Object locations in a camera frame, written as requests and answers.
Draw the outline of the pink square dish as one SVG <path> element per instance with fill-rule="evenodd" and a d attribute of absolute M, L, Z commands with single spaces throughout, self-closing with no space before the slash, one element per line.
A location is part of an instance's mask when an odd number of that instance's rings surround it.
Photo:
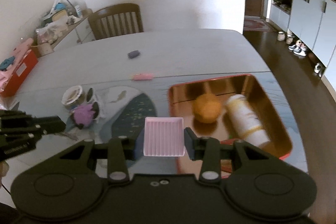
<path fill-rule="evenodd" d="M 181 117 L 146 117 L 143 155 L 182 157 L 185 154 L 184 121 Z"/>

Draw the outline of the orange fruit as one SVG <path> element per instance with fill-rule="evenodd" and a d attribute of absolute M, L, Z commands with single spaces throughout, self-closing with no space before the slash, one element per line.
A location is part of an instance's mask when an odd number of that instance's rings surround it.
<path fill-rule="evenodd" d="M 194 118 L 201 123 L 214 123 L 221 113 L 222 103 L 215 94 L 202 94 L 193 102 Z"/>

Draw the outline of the fish pattern table mat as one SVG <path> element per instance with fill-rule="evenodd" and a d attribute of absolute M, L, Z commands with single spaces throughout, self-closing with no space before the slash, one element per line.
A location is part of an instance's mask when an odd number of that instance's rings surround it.
<path fill-rule="evenodd" d="M 170 115 L 170 104 L 168 94 L 168 112 L 159 113 L 151 98 L 142 91 L 128 86 L 113 86 L 103 90 L 95 90 L 102 99 L 104 105 L 105 119 L 93 121 L 92 124 L 80 130 L 70 119 L 74 110 L 68 110 L 66 131 L 68 136 L 75 140 L 85 137 L 93 138 L 98 143 L 105 143 L 114 136 L 130 136 L 145 128 L 146 117 L 172 117 Z M 307 162 L 302 139 L 299 133 L 291 128 L 285 128 L 292 142 L 292 151 L 288 157 L 283 159 L 296 168 L 307 172 Z M 138 170 L 140 164 L 145 164 L 149 172 L 156 168 L 160 170 L 174 170 L 178 173 L 198 174 L 201 163 L 192 161 L 185 148 L 182 157 L 149 157 L 143 155 L 143 139 L 139 159 L 129 163 L 133 170 Z"/>

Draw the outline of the white yellow plastic bottle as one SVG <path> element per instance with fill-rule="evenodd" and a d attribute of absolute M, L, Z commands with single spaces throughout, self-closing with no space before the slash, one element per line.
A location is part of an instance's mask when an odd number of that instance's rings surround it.
<path fill-rule="evenodd" d="M 270 138 L 246 96 L 235 94 L 228 98 L 225 108 L 239 138 L 256 147 L 264 147 Z"/>

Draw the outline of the white cup dark contents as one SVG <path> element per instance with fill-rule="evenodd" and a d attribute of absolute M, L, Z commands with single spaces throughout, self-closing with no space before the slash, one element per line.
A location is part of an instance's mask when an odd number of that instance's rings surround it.
<path fill-rule="evenodd" d="M 85 99 L 86 103 L 92 106 L 94 121 L 106 118 L 102 99 L 97 95 L 94 88 L 89 88 Z"/>

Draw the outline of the purple black plush toy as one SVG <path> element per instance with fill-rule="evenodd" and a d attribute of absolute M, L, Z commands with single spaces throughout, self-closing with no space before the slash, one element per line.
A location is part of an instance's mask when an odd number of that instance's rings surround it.
<path fill-rule="evenodd" d="M 70 119 L 82 130 L 92 124 L 95 113 L 92 104 L 80 105 L 72 111 Z"/>

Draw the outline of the red cardboard box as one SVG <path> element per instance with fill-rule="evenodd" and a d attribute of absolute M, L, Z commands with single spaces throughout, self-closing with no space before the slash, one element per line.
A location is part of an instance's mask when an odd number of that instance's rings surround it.
<path fill-rule="evenodd" d="M 9 74 L 7 80 L 1 82 L 1 97 L 14 96 L 37 63 L 38 59 L 35 53 L 32 50 L 27 51 L 23 59 Z"/>

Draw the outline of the red metal tin box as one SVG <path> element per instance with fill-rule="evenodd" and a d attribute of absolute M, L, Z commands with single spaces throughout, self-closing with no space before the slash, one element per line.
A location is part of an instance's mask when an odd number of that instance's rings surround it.
<path fill-rule="evenodd" d="M 283 160 L 292 151 L 285 126 L 253 75 L 226 76 L 169 88 L 170 115 L 198 137 L 247 141 Z"/>

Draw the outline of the round silver lid tin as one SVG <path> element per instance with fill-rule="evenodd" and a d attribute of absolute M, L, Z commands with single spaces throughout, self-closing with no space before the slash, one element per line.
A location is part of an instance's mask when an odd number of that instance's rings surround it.
<path fill-rule="evenodd" d="M 67 110 L 73 110 L 85 101 L 85 92 L 81 85 L 68 88 L 63 96 L 61 103 Z"/>

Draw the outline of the cardboard box on shelf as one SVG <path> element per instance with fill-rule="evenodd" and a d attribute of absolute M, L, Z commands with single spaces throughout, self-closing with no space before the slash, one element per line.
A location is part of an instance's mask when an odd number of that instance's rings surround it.
<path fill-rule="evenodd" d="M 30 49 L 35 53 L 36 57 L 42 57 L 54 52 L 54 49 L 49 43 L 43 43 L 39 45 L 31 45 Z"/>

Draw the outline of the small grey cylinder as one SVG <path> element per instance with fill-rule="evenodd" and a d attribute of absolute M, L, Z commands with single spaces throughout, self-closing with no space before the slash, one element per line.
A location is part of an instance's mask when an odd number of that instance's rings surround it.
<path fill-rule="evenodd" d="M 136 58 L 140 55 L 140 51 L 135 50 L 135 51 L 131 51 L 130 53 L 127 54 L 129 59 L 133 59 Z"/>

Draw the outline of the wooden side shelf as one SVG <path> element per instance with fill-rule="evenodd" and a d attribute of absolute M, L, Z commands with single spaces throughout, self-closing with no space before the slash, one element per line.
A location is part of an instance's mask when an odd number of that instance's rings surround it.
<path fill-rule="evenodd" d="M 91 9 L 81 9 L 69 0 L 55 0 L 50 11 L 42 17 L 35 30 L 32 45 L 49 43 L 54 51 L 63 50 L 95 40 L 88 22 Z"/>

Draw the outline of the brown wooden chair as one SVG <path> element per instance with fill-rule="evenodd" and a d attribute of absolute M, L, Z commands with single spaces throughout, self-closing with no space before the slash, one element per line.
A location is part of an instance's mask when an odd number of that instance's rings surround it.
<path fill-rule="evenodd" d="M 96 40 L 143 32 L 141 10 L 135 3 L 121 3 L 88 16 Z"/>

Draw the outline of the white sneakers pair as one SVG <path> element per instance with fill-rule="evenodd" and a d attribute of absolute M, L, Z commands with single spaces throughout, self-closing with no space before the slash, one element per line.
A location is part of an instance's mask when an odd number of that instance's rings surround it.
<path fill-rule="evenodd" d="M 293 45 L 288 47 L 295 55 L 305 57 L 307 55 L 308 47 L 301 40 L 297 40 Z"/>

